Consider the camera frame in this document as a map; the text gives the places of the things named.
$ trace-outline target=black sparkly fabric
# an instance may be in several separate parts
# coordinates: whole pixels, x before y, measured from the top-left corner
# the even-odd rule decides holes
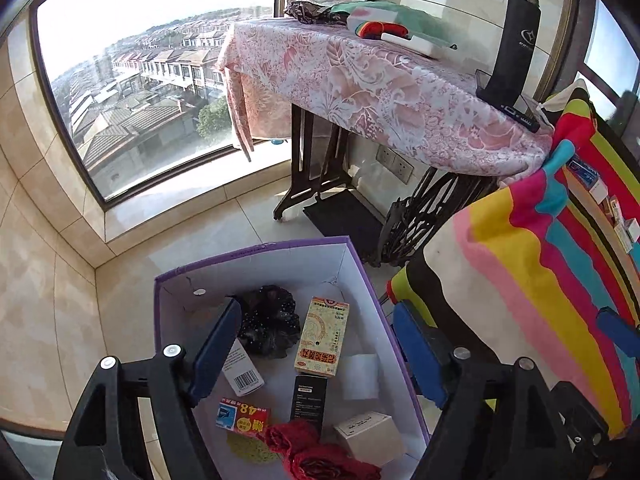
[[[300,318],[288,290],[265,285],[234,296],[242,307],[238,339],[248,354],[283,359],[300,339]]]

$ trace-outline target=rainbow striped towel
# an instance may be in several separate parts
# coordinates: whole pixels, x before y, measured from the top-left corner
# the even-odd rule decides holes
[[[624,147],[603,136],[604,126],[576,89],[545,165],[454,215],[388,290],[456,346],[509,364],[531,357],[549,387],[571,381],[616,435],[640,414],[639,369],[597,328],[596,314],[610,306],[640,323],[640,246],[625,253],[564,166],[579,150],[623,215],[640,219],[638,166],[623,160]]]

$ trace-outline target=pink floral cloth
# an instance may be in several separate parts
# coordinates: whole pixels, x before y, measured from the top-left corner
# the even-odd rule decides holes
[[[552,133],[533,134],[476,98],[443,62],[341,26],[292,18],[237,22],[217,68],[239,141],[290,137],[290,104],[430,166],[519,180],[542,166]]]

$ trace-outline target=black thermos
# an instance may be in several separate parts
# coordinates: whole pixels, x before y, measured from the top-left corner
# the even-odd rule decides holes
[[[491,101],[515,104],[529,74],[539,26],[538,0],[509,0],[494,73],[485,90]]]

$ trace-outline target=wall socket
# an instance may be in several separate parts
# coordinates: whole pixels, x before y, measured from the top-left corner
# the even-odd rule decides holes
[[[411,177],[411,174],[414,172],[414,167],[411,164],[386,146],[378,146],[376,160],[398,177],[404,184],[409,182],[409,177]]]

